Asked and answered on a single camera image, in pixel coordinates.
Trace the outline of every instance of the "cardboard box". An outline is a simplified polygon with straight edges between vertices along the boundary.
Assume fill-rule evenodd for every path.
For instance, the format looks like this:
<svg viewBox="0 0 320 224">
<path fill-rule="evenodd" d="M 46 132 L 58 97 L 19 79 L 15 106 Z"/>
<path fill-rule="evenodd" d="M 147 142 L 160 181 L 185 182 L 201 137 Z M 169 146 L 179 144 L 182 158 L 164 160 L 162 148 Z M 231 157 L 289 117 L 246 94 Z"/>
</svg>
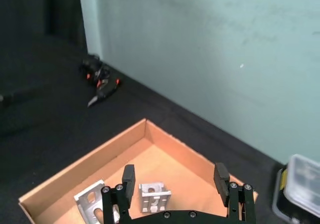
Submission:
<svg viewBox="0 0 320 224">
<path fill-rule="evenodd" d="M 136 170 L 132 218 L 142 216 L 137 185 L 157 181 L 172 191 L 168 209 L 226 216 L 213 181 L 214 164 L 145 119 L 19 198 L 19 205 L 32 223 L 84 223 L 73 196 L 100 179 L 117 185 L 126 164 Z"/>
</svg>

